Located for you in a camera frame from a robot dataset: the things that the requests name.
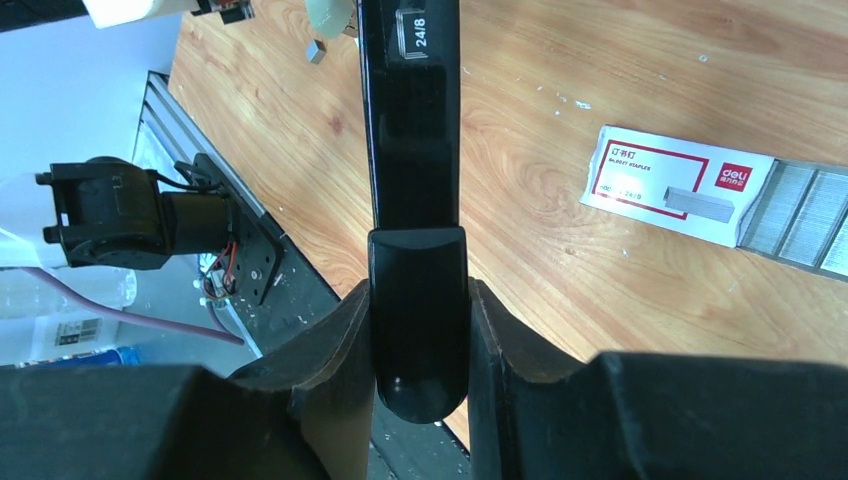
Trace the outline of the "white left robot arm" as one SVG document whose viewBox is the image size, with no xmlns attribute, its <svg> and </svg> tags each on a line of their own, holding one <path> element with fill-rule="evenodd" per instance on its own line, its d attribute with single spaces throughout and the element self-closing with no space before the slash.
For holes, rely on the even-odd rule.
<svg viewBox="0 0 848 480">
<path fill-rule="evenodd" d="M 181 181 L 101 156 L 1 180 L 1 266 L 158 270 L 171 257 L 237 250 L 232 193 L 195 167 Z"/>
</svg>

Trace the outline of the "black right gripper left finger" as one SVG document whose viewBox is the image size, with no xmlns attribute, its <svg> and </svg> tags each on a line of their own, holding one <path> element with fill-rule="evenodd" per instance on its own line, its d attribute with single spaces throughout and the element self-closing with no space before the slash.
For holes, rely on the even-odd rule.
<svg viewBox="0 0 848 480">
<path fill-rule="evenodd" d="M 221 377 L 196 365 L 1 373 L 5 479 L 363 479 L 374 405 L 368 285 Z"/>
</svg>

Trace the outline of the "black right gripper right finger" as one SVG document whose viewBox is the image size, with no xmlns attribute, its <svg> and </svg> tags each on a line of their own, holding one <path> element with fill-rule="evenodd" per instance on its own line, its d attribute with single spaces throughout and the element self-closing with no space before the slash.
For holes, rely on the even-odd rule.
<svg viewBox="0 0 848 480">
<path fill-rule="evenodd" d="M 581 362 L 470 284 L 476 479 L 843 479 L 847 370 L 606 351 Z"/>
</svg>

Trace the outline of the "black large stapler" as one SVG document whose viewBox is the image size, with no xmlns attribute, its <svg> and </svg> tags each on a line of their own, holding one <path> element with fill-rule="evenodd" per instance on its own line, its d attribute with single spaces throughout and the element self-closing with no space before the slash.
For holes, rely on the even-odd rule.
<svg viewBox="0 0 848 480">
<path fill-rule="evenodd" d="M 431 423 L 450 415 L 468 389 L 460 5 L 362 1 L 358 14 L 378 393 L 401 419 Z"/>
</svg>

